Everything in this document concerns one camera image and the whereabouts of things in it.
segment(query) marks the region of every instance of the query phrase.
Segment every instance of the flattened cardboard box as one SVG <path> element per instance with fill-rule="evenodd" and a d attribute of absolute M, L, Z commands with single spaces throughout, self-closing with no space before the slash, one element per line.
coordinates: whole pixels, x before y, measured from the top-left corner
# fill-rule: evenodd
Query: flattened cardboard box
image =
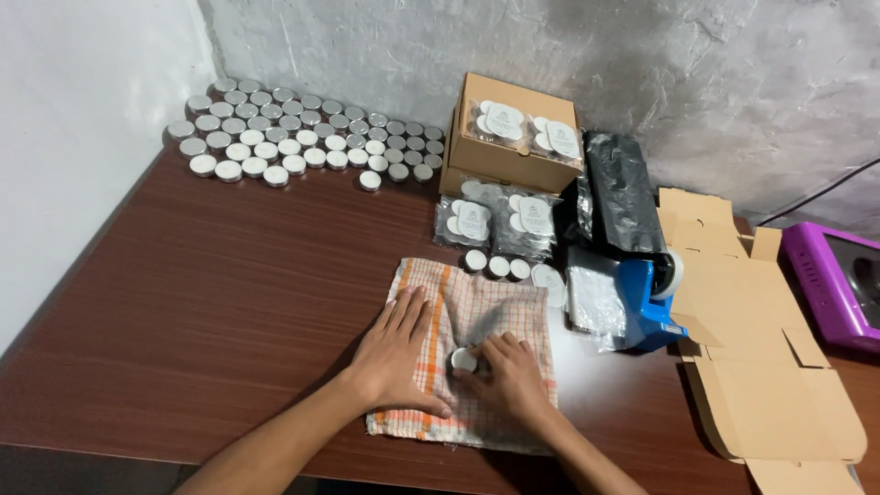
<path fill-rule="evenodd" d="M 712 446 L 764 495 L 862 493 L 847 464 L 868 440 L 776 263 L 781 231 L 740 236 L 729 201 L 678 189 L 657 211 L 685 264 L 672 319 Z"/>
<path fill-rule="evenodd" d="M 472 137 L 468 125 L 473 118 L 468 112 L 474 102 L 483 100 L 514 107 L 526 119 L 529 115 L 542 116 L 565 122 L 576 132 L 579 129 L 575 104 L 571 101 L 468 72 L 446 131 L 441 194 L 458 196 L 463 174 L 550 194 L 561 193 L 581 174 L 583 160 L 573 166 L 530 154 L 524 146 L 515 150 Z"/>

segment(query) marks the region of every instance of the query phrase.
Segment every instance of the checkered cloth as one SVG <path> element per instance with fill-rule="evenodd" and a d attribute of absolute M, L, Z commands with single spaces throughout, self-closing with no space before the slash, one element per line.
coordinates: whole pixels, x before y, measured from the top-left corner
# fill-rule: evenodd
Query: checkered cloth
<path fill-rule="evenodd" d="M 449 356 L 458 347 L 476 344 L 489 335 L 512 333 L 535 351 L 550 402 L 556 406 L 556 381 L 545 319 L 546 289 L 490 282 L 455 267 L 404 258 L 388 292 L 388 300 L 408 285 L 424 285 L 434 303 L 431 329 L 422 344 L 413 379 L 426 394 L 452 408 L 441 419 L 417 410 L 377 410 L 367 416 L 367 432 L 473 447 L 546 454 L 530 435 L 495 414 L 471 390 L 451 377 Z"/>

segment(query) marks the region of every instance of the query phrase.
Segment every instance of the concrete wall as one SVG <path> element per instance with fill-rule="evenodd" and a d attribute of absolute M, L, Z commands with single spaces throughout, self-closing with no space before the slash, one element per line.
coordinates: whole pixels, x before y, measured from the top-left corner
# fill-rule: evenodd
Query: concrete wall
<path fill-rule="evenodd" d="M 872 0 L 200 0 L 219 66 L 443 125 L 473 70 L 635 134 L 657 184 L 754 219 L 880 156 Z M 880 233 L 864 174 L 802 216 Z"/>
<path fill-rule="evenodd" d="M 216 72 L 195 0 L 1 2 L 0 46 L 2 354 Z"/>

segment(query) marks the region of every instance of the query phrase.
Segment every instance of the brown table surface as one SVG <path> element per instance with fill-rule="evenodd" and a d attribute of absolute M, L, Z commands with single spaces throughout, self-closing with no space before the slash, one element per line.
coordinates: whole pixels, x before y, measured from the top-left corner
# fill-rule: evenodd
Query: brown table surface
<path fill-rule="evenodd" d="M 201 463 L 350 359 L 400 258 L 456 263 L 431 242 L 436 181 L 355 188 L 310 170 L 283 189 L 194 177 L 174 152 L 6 359 L 0 442 Z M 832 358 L 869 444 L 880 368 Z M 560 407 L 651 493 L 755 492 L 702 440 L 666 351 L 555 363 Z M 880 454 L 858 473 L 880 491 Z M 485 493 L 570 491 L 554 460 L 371 437 L 357 419 L 303 474 Z"/>

